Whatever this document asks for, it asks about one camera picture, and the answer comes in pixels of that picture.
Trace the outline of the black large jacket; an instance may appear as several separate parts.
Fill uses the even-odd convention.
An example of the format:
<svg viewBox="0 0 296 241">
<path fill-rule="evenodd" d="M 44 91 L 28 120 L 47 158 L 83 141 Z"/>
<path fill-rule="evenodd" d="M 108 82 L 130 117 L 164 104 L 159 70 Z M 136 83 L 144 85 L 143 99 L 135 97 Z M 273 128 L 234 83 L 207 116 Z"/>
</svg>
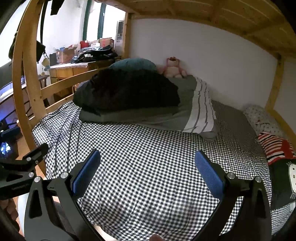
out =
<svg viewBox="0 0 296 241">
<path fill-rule="evenodd" d="M 73 102 L 90 113 L 176 108 L 178 87 L 165 76 L 149 70 L 114 70 L 95 74 L 74 93 Z"/>
</svg>

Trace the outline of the dark clothes pile on desk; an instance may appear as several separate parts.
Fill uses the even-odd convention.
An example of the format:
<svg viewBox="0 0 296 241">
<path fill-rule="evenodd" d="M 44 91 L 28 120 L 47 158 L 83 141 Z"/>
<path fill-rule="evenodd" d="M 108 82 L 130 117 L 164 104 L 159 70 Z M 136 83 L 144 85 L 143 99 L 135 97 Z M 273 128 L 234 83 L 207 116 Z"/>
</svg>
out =
<svg viewBox="0 0 296 241">
<path fill-rule="evenodd" d="M 105 47 L 86 47 L 82 48 L 79 54 L 71 59 L 70 63 L 104 61 L 115 59 L 116 57 L 118 57 L 118 54 L 110 45 Z"/>
</svg>

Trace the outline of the glowing computer case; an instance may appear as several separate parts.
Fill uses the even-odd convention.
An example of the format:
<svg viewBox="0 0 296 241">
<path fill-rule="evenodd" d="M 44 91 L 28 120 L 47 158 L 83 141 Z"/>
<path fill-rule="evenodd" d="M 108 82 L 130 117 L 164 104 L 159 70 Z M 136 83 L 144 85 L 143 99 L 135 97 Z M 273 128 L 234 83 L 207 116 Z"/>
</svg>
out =
<svg viewBox="0 0 296 241">
<path fill-rule="evenodd" d="M 1 158 L 16 159 L 19 156 L 18 144 L 15 138 L 1 140 Z"/>
</svg>

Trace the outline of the black hello kitty cushion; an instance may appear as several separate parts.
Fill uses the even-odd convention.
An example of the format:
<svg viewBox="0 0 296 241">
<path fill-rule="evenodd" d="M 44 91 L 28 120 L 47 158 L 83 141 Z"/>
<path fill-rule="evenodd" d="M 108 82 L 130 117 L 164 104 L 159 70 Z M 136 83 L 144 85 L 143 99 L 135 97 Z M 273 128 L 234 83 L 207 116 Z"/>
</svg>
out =
<svg viewBox="0 0 296 241">
<path fill-rule="evenodd" d="M 269 165 L 272 183 L 271 209 L 282 208 L 295 201 L 295 159 L 280 159 Z"/>
</svg>

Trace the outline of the red white striped cushion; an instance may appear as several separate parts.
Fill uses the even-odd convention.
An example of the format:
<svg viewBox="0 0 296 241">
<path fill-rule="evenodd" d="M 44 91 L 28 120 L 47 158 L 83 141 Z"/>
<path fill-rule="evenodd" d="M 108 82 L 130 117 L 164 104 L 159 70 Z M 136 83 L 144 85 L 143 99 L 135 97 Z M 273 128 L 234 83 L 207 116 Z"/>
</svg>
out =
<svg viewBox="0 0 296 241">
<path fill-rule="evenodd" d="M 265 153 L 268 165 L 281 159 L 295 159 L 295 151 L 290 141 L 268 132 L 260 132 L 257 138 Z"/>
</svg>

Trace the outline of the black white gingham bedsheet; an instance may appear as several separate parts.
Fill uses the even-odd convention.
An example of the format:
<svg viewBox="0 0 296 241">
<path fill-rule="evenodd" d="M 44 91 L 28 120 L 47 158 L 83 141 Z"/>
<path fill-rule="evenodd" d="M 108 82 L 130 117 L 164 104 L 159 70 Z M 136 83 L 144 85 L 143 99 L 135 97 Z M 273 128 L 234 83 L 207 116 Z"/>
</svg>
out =
<svg viewBox="0 0 296 241">
<path fill-rule="evenodd" d="M 267 160 L 243 112 L 214 101 L 218 135 L 213 142 L 194 133 L 163 131 L 129 123 L 84 123 L 67 102 L 34 127 L 37 145 L 49 146 L 46 177 L 54 179 L 93 149 L 101 164 L 78 200 L 89 221 L 117 240 L 191 240 L 218 204 L 198 172 L 194 156 L 242 179 L 262 178 L 268 198 Z"/>
</svg>

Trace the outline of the white floral pillow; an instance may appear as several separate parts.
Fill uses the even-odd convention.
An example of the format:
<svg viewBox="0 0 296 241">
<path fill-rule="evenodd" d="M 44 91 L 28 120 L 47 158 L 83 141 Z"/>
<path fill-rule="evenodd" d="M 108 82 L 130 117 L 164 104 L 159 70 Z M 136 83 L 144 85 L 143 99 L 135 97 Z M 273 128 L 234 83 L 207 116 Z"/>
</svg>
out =
<svg viewBox="0 0 296 241">
<path fill-rule="evenodd" d="M 248 104 L 244 106 L 243 113 L 257 135 L 262 132 L 267 132 L 282 138 L 286 137 L 285 132 L 278 122 L 265 108 L 254 104 Z"/>
</svg>

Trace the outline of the wooden desk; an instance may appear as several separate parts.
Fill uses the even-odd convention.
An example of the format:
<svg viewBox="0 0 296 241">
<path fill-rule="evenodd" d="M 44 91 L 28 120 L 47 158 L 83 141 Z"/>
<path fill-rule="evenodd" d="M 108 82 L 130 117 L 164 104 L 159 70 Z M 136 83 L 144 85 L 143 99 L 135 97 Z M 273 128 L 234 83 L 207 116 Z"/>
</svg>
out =
<svg viewBox="0 0 296 241">
<path fill-rule="evenodd" d="M 51 66 L 49 70 L 51 85 L 42 88 L 42 96 L 43 98 L 48 98 L 79 82 L 83 82 L 95 74 L 95 69 L 107 68 L 114 62 L 115 59 L 110 59 L 88 63 L 67 63 Z"/>
</svg>

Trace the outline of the grey white striped pillow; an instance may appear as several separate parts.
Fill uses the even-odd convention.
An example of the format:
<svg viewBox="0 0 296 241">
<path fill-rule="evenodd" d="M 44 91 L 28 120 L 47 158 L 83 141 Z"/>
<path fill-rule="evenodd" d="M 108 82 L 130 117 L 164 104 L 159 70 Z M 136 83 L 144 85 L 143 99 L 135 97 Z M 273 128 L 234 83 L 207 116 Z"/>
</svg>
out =
<svg viewBox="0 0 296 241">
<path fill-rule="evenodd" d="M 218 131 L 216 114 L 206 82 L 188 75 L 170 78 L 178 87 L 180 104 L 177 108 L 126 110 L 115 113 L 94 114 L 81 110 L 79 120 L 91 123 L 133 123 L 166 131 L 196 133 L 212 142 Z"/>
</svg>

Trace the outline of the cardboard box on desk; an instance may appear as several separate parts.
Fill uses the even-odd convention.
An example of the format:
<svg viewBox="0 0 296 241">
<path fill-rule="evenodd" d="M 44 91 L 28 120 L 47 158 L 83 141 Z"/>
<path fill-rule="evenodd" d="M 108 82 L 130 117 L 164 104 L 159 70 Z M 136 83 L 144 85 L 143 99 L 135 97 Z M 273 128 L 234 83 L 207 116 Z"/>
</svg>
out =
<svg viewBox="0 0 296 241">
<path fill-rule="evenodd" d="M 56 58 L 59 64 L 69 63 L 71 62 L 72 58 L 78 55 L 80 50 L 80 45 L 71 45 L 70 47 L 63 47 L 60 49 L 56 49 Z"/>
</svg>

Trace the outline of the teal pillow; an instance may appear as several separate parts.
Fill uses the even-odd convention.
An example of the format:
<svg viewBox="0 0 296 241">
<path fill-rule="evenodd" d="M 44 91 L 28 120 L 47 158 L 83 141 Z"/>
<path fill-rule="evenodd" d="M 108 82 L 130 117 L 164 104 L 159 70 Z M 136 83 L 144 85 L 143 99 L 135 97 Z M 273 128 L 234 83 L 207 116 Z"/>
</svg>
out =
<svg viewBox="0 0 296 241">
<path fill-rule="evenodd" d="M 137 71 L 137 70 L 149 70 L 157 72 L 156 65 L 144 58 L 127 58 L 113 63 L 109 66 L 110 69 L 123 70 L 123 71 Z"/>
</svg>

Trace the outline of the pink plush bear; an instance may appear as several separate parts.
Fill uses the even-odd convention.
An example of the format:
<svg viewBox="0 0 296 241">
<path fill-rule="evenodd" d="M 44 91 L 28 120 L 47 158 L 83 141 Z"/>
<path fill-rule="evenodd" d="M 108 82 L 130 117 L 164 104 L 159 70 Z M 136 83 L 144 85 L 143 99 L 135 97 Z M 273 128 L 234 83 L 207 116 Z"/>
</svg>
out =
<svg viewBox="0 0 296 241">
<path fill-rule="evenodd" d="M 165 66 L 157 66 L 157 71 L 166 78 L 185 78 L 187 73 L 180 67 L 180 60 L 176 57 L 166 59 Z"/>
</svg>

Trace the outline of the wooden bunk bed frame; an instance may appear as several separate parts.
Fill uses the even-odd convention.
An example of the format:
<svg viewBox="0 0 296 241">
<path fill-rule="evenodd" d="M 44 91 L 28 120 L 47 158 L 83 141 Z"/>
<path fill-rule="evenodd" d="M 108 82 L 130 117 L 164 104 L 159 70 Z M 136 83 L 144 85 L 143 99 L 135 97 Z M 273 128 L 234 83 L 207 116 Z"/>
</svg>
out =
<svg viewBox="0 0 296 241">
<path fill-rule="evenodd" d="M 124 57 L 131 52 L 131 21 L 136 19 L 175 19 L 222 29 L 236 34 L 264 49 L 277 60 L 273 85 L 266 110 L 295 142 L 295 132 L 275 109 L 285 62 L 295 59 L 295 1 L 109 1 L 125 11 L 123 27 Z M 33 127 L 47 113 L 70 100 L 64 97 L 45 107 L 43 100 L 60 90 L 86 80 L 94 71 L 68 77 L 48 87 L 41 87 L 37 74 L 36 40 L 41 11 L 46 1 L 30 1 L 21 19 L 13 54 L 13 90 L 15 108 L 23 136 L 30 149 L 35 148 Z"/>
</svg>

